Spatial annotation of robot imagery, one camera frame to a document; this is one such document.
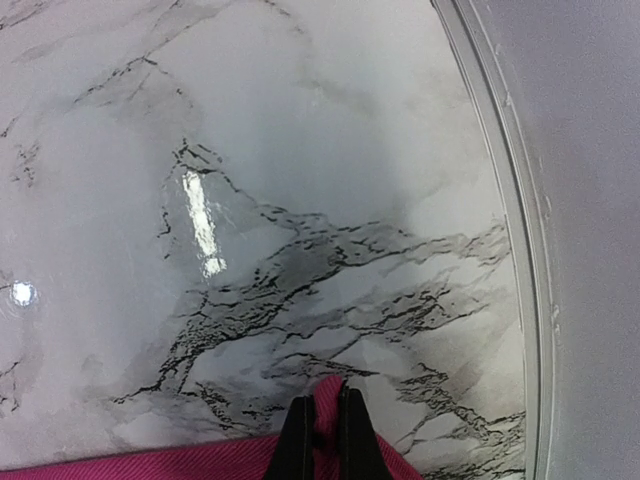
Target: marble surface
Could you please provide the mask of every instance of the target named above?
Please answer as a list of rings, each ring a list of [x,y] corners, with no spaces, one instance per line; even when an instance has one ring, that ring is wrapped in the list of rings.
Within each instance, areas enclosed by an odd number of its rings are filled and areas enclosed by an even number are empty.
[[[0,467],[277,431],[338,373],[524,478],[504,210],[427,1],[0,4]]]

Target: pink fabric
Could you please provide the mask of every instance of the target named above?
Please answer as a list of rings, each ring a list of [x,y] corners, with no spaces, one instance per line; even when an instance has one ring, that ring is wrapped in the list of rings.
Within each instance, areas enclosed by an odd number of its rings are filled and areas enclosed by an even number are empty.
[[[322,450],[314,450],[316,479],[338,480],[339,458],[334,439],[341,385],[339,377],[329,377],[314,393],[315,429],[327,440]],[[84,460],[1,472],[0,480],[261,480],[277,442],[278,437],[272,436]],[[421,480],[387,442],[380,437],[378,442],[394,480]]]

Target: white plastic rim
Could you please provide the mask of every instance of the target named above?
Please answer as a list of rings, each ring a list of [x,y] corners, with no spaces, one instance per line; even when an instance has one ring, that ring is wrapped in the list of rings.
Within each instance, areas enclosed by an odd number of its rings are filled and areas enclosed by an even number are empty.
[[[547,204],[508,85],[472,0],[432,0],[475,105],[507,214],[525,342],[528,480],[547,478],[554,402],[554,299],[545,235]]]

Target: glossy surface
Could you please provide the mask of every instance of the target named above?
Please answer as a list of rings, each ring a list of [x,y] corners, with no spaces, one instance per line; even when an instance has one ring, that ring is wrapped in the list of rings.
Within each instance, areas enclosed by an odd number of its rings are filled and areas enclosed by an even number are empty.
[[[339,373],[426,478],[521,478],[504,212],[428,2],[90,3],[0,10],[0,464],[273,432]]]

